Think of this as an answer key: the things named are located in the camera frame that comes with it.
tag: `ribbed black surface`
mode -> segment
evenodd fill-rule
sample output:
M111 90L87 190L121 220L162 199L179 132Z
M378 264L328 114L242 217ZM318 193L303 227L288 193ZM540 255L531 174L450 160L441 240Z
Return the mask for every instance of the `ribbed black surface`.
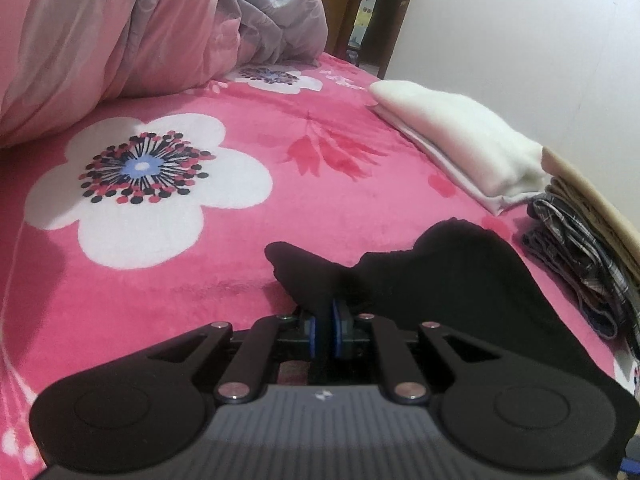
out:
M530 479L481 464L440 434L422 408L398 406L376 386L271 386L251 404L220 409L175 459L110 480ZM52 468L41 480L99 477ZM584 468L536 478L604 480Z

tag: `plaid fabric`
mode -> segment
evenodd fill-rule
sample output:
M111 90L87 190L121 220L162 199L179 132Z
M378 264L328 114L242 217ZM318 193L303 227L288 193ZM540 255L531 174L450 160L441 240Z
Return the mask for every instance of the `plaid fabric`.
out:
M574 211L580 215L580 218L589 227L589 231L591 231L605 247L612 249L613 252L611 254L614 253L616 255L618 266L628 271L631 278L629 285L634 286L636 290L638 290L638 288L640 288L640 262L636 261L635 256L631 254L618 232L603 218L587 197L575 186L557 177L551 179L551 184L546 186L546 192L557 196L565 203L571 205Z
M557 196L533 198L527 213L542 224L523 235L524 248L573 287L578 307L598 334L612 338L623 333L640 358L640 298L615 253Z

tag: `folded clothes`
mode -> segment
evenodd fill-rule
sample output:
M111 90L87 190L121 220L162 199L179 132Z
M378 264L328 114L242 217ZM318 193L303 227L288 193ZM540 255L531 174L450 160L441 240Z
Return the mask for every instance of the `folded clothes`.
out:
M473 99L409 81L377 81L373 111L493 214L544 189L542 146Z
M527 212L542 224L524 234L524 248L574 288L581 312L599 335L613 338L623 333L633 354L640 357L640 300L615 262L615 253L555 195L539 195Z
M316 316L316 341L324 345L316 346L317 359L323 352L328 361L332 300L344 299L353 314L385 316L404 330L437 321L596 384L616 410L610 442L618 456L636 430L635 399L594 364L517 253L492 231L451 219L409 251L365 253L353 267L284 242L269 244L265 255L293 300Z
M571 195L558 196L565 198L566 202L580 212L591 225L593 232L600 233L627 267L628 272L636 276L640 268L638 229L575 166L549 148L542 149L542 168L556 177L557 182L565 183L565 190L570 186Z
M640 262L638 262L625 243L621 240L615 229L599 213L593 204L577 189L562 178L553 177L551 184L546 187L546 192L564 200L575 209L587 222L593 235L601 242L607 244L615 253L620 262L627 268L630 277L638 288L640 284Z

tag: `bedspread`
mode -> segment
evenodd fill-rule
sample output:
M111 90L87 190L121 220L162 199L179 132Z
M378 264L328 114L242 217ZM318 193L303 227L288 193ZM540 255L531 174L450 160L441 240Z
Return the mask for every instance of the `bedspread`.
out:
M100 101L199 86L246 62L312 61L320 0L0 0L0 147Z
M228 320L290 312L264 247L347 266L402 250L436 222L496 231L596 363L612 351L571 291L524 257L524 207L496 218L367 106L372 76L245 66L165 97L101 104L56 136L0 152L0 470L42 462L28 430L62 376Z

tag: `folded white towel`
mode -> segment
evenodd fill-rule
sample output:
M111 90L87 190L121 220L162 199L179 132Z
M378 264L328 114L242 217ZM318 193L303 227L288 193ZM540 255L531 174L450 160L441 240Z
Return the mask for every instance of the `folded white towel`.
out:
M409 81L377 81L374 111L494 214L545 187L542 146L473 99Z

